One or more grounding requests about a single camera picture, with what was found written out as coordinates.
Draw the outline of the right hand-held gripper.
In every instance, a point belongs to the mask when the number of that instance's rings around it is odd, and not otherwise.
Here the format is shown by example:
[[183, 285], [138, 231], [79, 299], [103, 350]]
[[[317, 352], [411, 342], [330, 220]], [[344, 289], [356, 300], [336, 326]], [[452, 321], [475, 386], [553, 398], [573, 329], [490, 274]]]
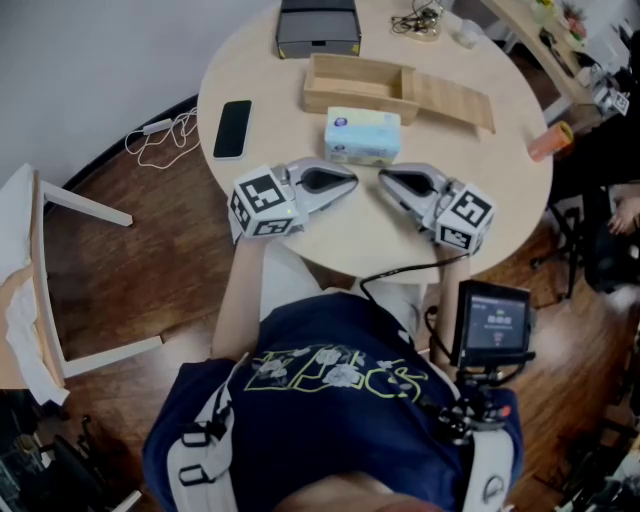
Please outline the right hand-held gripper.
[[[448, 180], [427, 163], [394, 164], [382, 169], [378, 179], [405, 211], [423, 218], [422, 226], [436, 243], [458, 250], [478, 250], [482, 245], [495, 205], [475, 185]], [[435, 186], [443, 187], [438, 192]]]

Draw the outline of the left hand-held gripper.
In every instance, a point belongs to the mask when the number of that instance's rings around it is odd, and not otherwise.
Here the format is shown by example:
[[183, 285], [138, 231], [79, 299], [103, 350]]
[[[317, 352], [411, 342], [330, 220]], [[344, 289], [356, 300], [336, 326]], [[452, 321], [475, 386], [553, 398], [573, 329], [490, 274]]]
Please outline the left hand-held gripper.
[[359, 184], [346, 167], [315, 157], [292, 162], [292, 182], [299, 186], [299, 208], [284, 165], [262, 165], [237, 178], [228, 199], [233, 240], [271, 238], [303, 232], [306, 215], [328, 208]]

